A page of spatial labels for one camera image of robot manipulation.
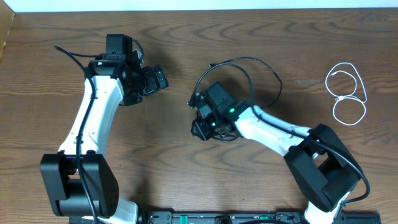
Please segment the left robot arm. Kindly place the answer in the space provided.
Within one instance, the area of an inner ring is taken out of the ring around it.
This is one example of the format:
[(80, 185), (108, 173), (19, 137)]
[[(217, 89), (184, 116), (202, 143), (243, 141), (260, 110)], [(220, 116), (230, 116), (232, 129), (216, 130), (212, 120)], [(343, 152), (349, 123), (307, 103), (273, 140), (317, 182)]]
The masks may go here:
[(73, 126), (55, 154), (44, 154), (40, 172), (53, 213), (70, 223), (143, 223), (137, 203), (119, 195), (106, 147), (119, 106), (141, 103), (167, 88), (158, 65), (144, 66), (135, 39), (109, 34), (106, 51), (82, 66), (85, 91)]

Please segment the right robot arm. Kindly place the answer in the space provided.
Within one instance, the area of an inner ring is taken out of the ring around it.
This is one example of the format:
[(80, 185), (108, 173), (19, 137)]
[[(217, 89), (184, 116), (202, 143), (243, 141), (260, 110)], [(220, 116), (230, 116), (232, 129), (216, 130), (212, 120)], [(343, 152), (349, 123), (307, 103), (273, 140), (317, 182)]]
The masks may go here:
[(191, 132), (203, 141), (242, 137), (256, 141), (284, 158), (308, 199), (307, 223), (337, 221), (348, 195), (363, 179), (363, 171), (329, 126), (296, 126), (245, 100), (236, 100), (216, 82), (193, 92), (188, 105), (197, 117)]

